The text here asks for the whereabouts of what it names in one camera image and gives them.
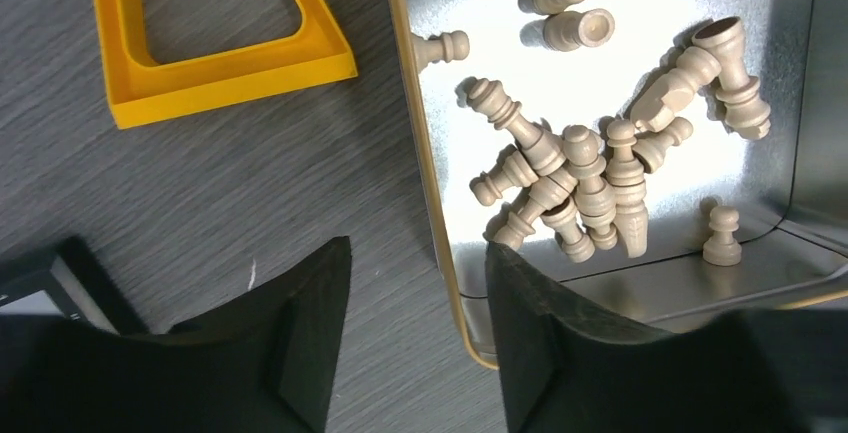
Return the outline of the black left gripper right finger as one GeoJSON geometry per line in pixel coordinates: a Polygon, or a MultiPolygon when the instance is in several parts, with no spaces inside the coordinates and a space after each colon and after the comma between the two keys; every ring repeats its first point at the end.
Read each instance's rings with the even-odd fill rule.
{"type": "Polygon", "coordinates": [[[843,432],[847,314],[743,309],[672,333],[486,249],[512,432],[843,432]]]}

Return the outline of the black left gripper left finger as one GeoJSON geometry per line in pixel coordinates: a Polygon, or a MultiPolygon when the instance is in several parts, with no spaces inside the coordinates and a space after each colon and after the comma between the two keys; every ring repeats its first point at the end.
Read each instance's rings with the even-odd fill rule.
{"type": "Polygon", "coordinates": [[[335,237],[155,334],[1,313],[5,432],[322,432],[350,291],[335,237]]]}

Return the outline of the black white chess board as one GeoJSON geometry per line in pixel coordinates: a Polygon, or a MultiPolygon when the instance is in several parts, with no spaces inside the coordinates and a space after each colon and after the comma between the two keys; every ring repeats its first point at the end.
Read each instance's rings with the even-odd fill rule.
{"type": "Polygon", "coordinates": [[[3,261],[1,313],[60,316],[119,335],[149,332],[79,236],[3,261]]]}

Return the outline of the gold tin box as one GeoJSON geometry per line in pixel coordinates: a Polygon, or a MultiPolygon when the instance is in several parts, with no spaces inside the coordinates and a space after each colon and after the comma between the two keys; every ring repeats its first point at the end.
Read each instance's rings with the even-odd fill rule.
{"type": "Polygon", "coordinates": [[[847,0],[390,0],[437,264],[497,365],[485,257],[671,331],[847,299],[847,0]]]}

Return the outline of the orange triangular plastic frame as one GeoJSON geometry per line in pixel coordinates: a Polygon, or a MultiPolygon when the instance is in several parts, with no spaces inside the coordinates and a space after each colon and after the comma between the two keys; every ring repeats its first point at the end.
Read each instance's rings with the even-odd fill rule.
{"type": "Polygon", "coordinates": [[[92,0],[102,106],[126,130],[358,77],[334,0],[92,0]]]}

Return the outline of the light wooden pawn piece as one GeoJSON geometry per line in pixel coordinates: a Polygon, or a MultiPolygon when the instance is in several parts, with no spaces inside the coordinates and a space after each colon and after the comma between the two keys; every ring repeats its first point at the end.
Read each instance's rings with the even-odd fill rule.
{"type": "Polygon", "coordinates": [[[465,60],[470,53],[469,37],[461,30],[443,32],[429,39],[413,34],[412,45],[418,73],[431,63],[465,60]]]}

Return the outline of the light wooden knight piece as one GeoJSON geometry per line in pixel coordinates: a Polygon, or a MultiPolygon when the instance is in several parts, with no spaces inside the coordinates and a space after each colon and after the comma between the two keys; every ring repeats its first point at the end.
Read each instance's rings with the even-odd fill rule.
{"type": "Polygon", "coordinates": [[[636,158],[634,125],[624,119],[607,126],[607,146],[612,150],[605,174],[615,194],[615,225],[627,256],[637,258],[647,251],[648,211],[645,169],[636,158]]]}

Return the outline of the light wooden rook piece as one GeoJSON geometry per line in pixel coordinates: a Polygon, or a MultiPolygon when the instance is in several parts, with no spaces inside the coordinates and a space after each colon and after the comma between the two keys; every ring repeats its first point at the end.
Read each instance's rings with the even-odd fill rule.
{"type": "Polygon", "coordinates": [[[770,131],[771,107],[760,96],[760,79],[747,71],[746,38],[742,19],[732,16],[699,29],[692,43],[710,53],[721,66],[716,98],[725,106],[725,125],[742,138],[756,141],[770,131]]]}

